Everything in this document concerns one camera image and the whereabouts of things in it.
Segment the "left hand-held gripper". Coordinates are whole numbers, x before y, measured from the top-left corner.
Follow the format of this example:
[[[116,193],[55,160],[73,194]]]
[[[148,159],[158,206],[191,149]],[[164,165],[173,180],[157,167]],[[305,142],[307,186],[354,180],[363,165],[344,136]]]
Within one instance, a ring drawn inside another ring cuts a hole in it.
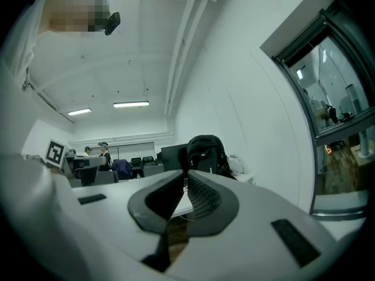
[[[30,154],[25,154],[24,158],[38,162],[47,168],[51,174],[64,176],[69,183],[74,181],[73,150],[54,139],[51,139],[47,144],[44,158]]]

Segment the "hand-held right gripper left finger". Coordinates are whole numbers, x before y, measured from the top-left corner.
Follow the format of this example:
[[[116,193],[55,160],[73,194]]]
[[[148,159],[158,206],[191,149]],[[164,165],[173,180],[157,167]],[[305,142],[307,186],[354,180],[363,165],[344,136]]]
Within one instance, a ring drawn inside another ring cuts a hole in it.
[[[184,195],[181,170],[73,190],[94,229],[116,248],[160,272],[171,264],[168,223]]]

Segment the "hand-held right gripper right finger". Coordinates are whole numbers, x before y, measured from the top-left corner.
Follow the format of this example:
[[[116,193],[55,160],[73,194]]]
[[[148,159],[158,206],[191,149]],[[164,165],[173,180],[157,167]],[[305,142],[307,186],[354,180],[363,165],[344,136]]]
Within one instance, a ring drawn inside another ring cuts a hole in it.
[[[195,219],[169,277],[318,277],[334,260],[335,240],[278,194],[191,171]]]

